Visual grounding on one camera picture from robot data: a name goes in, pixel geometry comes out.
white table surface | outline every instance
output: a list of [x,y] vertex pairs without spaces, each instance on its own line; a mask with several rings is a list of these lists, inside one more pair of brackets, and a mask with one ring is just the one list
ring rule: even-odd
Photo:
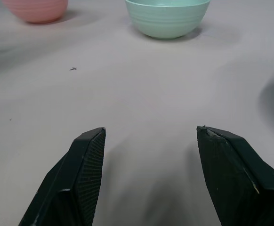
[[95,226],[219,226],[196,126],[243,136],[274,167],[273,80],[274,1],[212,0],[173,41],[135,31],[123,0],[70,1],[50,25],[0,3],[0,226],[18,225],[46,173],[97,127]]

